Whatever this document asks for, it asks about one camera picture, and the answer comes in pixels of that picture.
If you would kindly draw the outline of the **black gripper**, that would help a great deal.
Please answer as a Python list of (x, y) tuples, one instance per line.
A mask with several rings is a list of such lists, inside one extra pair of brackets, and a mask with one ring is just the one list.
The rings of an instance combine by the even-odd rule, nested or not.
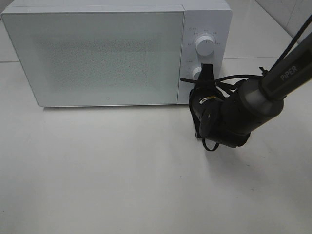
[(197, 139), (208, 138), (215, 119), (212, 114), (218, 96), (211, 64), (202, 64), (198, 79), (189, 96), (189, 108), (195, 126)]

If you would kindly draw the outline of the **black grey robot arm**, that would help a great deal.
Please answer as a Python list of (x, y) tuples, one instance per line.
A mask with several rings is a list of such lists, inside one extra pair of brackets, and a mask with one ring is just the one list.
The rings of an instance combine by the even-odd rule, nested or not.
[(312, 78), (312, 37), (308, 35), (284, 59), (261, 76), (238, 75), (234, 85), (214, 79), (203, 64), (190, 91), (189, 108), (196, 138), (207, 151), (220, 144), (244, 145), (251, 132), (283, 110), (284, 98)]

